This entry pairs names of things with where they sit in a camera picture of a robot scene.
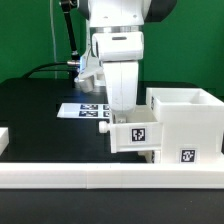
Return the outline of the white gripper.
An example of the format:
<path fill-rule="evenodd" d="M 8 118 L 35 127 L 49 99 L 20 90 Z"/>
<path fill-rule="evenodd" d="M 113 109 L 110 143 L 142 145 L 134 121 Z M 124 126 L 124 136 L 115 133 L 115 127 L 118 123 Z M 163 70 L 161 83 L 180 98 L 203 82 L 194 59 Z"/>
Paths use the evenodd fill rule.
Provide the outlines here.
<path fill-rule="evenodd" d="M 138 62 L 105 62 L 103 71 L 108 104 L 112 113 L 132 113 L 137 97 Z"/>

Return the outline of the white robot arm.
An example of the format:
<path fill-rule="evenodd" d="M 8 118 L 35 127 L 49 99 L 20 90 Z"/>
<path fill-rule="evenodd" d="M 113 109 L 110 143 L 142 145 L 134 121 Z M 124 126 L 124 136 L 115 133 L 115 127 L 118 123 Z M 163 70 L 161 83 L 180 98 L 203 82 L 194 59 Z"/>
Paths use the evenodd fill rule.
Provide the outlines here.
<path fill-rule="evenodd" d="M 89 21 L 92 53 L 101 63 L 114 114 L 127 115 L 136 106 L 143 25 L 163 21 L 176 4 L 177 0 L 77 0 L 77 9 Z"/>

